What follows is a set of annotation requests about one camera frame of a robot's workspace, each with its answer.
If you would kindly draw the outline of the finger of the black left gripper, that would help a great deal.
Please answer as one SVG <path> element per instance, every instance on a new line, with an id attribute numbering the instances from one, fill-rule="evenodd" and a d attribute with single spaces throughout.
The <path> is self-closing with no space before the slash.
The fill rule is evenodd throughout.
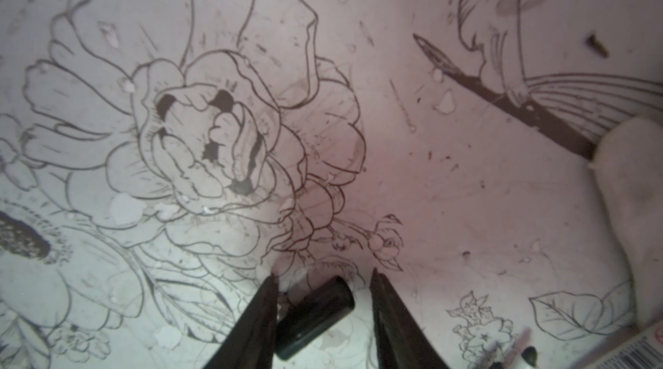
<path id="1" fill-rule="evenodd" d="M 374 269 L 369 289 L 378 367 L 448 369 L 388 277 Z"/>
<path id="2" fill-rule="evenodd" d="M 276 347 L 278 282 L 268 276 L 205 369 L 271 369 Z"/>

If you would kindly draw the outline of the black pen cap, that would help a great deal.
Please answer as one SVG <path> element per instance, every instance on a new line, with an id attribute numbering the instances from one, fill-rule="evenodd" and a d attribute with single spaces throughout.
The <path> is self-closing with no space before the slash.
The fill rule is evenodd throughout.
<path id="1" fill-rule="evenodd" d="M 276 326 L 276 356 L 290 360 L 355 309 L 345 279 L 332 277 L 305 296 Z"/>

